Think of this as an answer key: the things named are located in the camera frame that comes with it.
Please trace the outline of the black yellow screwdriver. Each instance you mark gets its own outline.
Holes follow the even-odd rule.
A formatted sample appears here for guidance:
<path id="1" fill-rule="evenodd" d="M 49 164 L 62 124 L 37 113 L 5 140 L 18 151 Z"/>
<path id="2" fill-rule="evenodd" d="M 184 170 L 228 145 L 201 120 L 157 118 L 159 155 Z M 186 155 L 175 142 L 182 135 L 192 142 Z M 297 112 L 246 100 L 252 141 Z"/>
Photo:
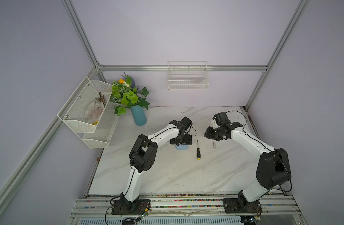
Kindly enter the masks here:
<path id="1" fill-rule="evenodd" d="M 197 159 L 198 160 L 201 159 L 201 152 L 200 152 L 200 148 L 199 148 L 199 140 L 197 140 Z"/>

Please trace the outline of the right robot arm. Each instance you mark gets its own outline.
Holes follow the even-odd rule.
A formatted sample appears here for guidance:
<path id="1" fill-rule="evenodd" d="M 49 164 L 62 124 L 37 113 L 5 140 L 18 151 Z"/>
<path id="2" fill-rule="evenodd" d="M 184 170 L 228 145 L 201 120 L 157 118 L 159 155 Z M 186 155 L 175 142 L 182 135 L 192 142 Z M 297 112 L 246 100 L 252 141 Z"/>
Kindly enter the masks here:
<path id="1" fill-rule="evenodd" d="M 292 181 L 289 157 L 283 148 L 276 149 L 245 130 L 239 122 L 231 122 L 226 112 L 212 117 L 212 126 L 206 129 L 204 137 L 214 141 L 231 139 L 238 142 L 258 159 L 255 179 L 239 192 L 242 203 L 254 203 L 275 186 Z"/>

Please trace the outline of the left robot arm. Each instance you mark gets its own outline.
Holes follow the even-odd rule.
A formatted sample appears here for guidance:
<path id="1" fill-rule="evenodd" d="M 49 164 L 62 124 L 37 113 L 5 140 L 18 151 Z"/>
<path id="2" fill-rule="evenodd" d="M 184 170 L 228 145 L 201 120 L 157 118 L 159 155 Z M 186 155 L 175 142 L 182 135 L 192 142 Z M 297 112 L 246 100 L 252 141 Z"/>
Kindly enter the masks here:
<path id="1" fill-rule="evenodd" d="M 177 150 L 187 150 L 192 145 L 192 121 L 184 117 L 181 121 L 173 120 L 165 128 L 152 135 L 139 135 L 130 154 L 130 176 L 121 199 L 127 203 L 135 202 L 140 194 L 142 175 L 153 166 L 157 151 L 169 143 Z"/>

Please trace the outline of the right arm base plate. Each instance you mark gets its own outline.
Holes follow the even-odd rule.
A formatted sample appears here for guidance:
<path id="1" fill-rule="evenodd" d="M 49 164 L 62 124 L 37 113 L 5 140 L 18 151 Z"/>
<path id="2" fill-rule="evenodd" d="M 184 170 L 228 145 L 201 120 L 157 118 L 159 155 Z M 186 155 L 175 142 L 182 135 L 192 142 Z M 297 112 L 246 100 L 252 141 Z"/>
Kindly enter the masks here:
<path id="1" fill-rule="evenodd" d="M 261 214 L 262 208 L 259 201 L 246 202 L 239 198 L 224 198 L 223 206 L 226 214 L 232 213 L 256 213 Z"/>

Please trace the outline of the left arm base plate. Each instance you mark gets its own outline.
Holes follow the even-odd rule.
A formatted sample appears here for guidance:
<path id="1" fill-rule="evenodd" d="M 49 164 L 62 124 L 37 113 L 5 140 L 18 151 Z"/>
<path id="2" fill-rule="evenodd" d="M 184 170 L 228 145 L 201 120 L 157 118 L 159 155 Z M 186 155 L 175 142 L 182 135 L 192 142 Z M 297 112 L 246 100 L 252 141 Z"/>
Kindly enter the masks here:
<path id="1" fill-rule="evenodd" d="M 135 200 L 114 200 L 112 204 L 112 215 L 142 215 L 150 208 L 150 199 Z"/>

